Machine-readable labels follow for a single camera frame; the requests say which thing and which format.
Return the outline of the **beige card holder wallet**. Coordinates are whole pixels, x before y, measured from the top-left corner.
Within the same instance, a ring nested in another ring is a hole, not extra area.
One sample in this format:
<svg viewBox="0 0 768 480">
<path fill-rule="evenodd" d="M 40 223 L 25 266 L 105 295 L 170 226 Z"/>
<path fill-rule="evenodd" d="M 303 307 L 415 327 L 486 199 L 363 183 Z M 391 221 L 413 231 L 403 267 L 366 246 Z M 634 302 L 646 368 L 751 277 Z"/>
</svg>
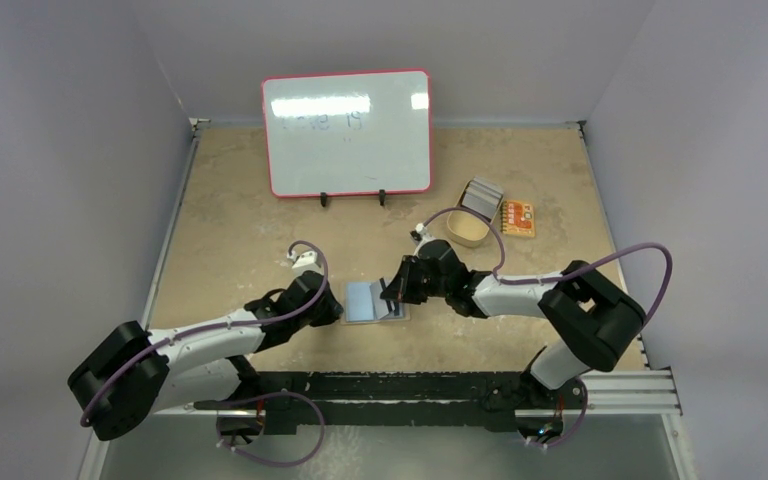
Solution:
<svg viewBox="0 0 768 480">
<path fill-rule="evenodd" d="M 365 325 L 409 320 L 406 304 L 381 299 L 385 287 L 384 278 L 371 282 L 348 282 L 343 302 L 343 322 L 348 325 Z"/>
</svg>

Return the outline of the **credit card stack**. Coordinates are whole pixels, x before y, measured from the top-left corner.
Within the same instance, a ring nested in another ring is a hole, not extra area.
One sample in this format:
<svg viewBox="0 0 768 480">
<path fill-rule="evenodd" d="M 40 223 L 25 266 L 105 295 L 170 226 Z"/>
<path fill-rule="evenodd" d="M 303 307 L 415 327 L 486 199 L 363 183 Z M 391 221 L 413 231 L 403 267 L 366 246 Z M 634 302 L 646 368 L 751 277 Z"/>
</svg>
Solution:
<svg viewBox="0 0 768 480">
<path fill-rule="evenodd" d="M 492 220 L 504 198 L 504 189 L 481 177 L 473 177 L 464 187 L 460 206 Z"/>
</svg>

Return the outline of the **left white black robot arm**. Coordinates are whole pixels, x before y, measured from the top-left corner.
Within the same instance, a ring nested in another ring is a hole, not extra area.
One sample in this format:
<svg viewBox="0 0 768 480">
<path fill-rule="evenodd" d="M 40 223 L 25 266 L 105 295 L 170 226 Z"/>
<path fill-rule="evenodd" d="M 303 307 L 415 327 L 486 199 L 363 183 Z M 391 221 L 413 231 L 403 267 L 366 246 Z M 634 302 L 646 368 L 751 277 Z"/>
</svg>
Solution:
<svg viewBox="0 0 768 480">
<path fill-rule="evenodd" d="M 242 308 L 189 327 L 117 326 L 70 374 L 80 423 L 102 441 L 117 439 L 149 415 L 202 402 L 244 409 L 264 393 L 249 356 L 287 343 L 305 327 L 331 325 L 343 306 L 323 276 L 298 275 Z"/>
</svg>

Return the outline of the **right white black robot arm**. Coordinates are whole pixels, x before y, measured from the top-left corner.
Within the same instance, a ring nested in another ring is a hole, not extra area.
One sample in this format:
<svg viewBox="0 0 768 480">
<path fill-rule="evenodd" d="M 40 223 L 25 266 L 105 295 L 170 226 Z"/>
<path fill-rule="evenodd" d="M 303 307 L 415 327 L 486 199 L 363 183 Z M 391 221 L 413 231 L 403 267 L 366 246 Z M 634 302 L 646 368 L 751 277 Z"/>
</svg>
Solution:
<svg viewBox="0 0 768 480">
<path fill-rule="evenodd" d="M 403 256 L 380 297 L 411 305 L 442 298 L 469 318 L 547 320 L 559 339 L 535 356 L 521 381 L 524 399 L 536 407 L 548 405 L 564 384 L 583 373 L 612 371 L 647 318 L 634 299 L 585 261 L 547 276 L 496 277 L 468 268 L 440 239 Z"/>
</svg>

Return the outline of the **orange card pack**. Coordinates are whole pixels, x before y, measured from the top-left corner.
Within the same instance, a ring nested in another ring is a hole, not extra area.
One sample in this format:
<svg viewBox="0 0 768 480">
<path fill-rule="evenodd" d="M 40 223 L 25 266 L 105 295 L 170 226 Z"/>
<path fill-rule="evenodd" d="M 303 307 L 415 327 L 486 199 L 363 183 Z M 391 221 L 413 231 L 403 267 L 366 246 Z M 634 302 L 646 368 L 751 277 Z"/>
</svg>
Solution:
<svg viewBox="0 0 768 480">
<path fill-rule="evenodd" d="M 526 202 L 506 200 L 501 205 L 500 230 L 505 235 L 534 238 L 535 209 Z"/>
</svg>

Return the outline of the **beige oval tray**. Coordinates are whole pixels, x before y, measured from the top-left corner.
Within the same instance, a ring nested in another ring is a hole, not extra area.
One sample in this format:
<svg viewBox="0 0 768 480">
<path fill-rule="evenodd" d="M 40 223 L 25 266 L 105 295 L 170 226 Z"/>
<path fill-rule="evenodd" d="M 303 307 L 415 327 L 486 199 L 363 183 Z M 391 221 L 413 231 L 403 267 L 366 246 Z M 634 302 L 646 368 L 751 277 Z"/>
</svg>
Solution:
<svg viewBox="0 0 768 480">
<path fill-rule="evenodd" d="M 501 209 L 502 203 L 495 217 L 492 220 L 488 220 L 476 212 L 460 206 L 464 187 L 455 203 L 458 210 L 450 211 L 447 215 L 446 232 L 448 237 L 455 243 L 474 248 L 479 246 L 489 234 L 490 228 L 486 223 L 491 224 L 494 221 Z"/>
</svg>

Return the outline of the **pink framed whiteboard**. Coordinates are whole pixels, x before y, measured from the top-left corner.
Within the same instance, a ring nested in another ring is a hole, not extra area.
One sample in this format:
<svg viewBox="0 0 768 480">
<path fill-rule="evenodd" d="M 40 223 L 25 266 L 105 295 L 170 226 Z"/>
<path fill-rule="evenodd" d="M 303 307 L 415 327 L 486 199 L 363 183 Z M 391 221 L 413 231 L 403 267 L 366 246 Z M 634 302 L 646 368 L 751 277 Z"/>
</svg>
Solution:
<svg viewBox="0 0 768 480">
<path fill-rule="evenodd" d="M 404 194 L 431 187 L 427 71 L 271 77 L 261 84 L 261 98 L 275 196 Z"/>
</svg>

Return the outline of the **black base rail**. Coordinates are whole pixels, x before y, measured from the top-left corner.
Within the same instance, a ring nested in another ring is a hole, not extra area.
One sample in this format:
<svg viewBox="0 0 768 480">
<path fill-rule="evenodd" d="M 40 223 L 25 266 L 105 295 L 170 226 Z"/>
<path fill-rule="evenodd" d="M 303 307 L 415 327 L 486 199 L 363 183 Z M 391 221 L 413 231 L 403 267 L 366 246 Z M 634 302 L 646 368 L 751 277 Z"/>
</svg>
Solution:
<svg viewBox="0 0 768 480">
<path fill-rule="evenodd" d="M 493 433 L 556 435 L 586 406 L 580 380 L 548 390 L 523 372 L 281 372 L 241 381 L 225 400 L 197 410 L 253 410 L 268 435 L 325 423 L 370 427 L 478 427 Z"/>
</svg>

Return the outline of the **aluminium frame rail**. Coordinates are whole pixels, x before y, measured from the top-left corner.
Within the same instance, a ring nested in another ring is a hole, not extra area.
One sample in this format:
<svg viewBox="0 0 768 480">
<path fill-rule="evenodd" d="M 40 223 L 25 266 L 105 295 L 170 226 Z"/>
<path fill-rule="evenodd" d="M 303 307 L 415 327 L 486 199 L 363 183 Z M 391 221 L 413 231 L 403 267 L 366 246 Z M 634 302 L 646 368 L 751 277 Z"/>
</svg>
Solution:
<svg viewBox="0 0 768 480">
<path fill-rule="evenodd" d="M 581 379 L 586 406 L 581 411 L 595 415 L 676 414 L 679 400 L 672 375 L 668 371 L 593 372 Z M 155 413 L 199 413 L 216 415 L 225 422 L 249 421 L 253 410 L 197 410 L 192 404 L 168 408 Z"/>
</svg>

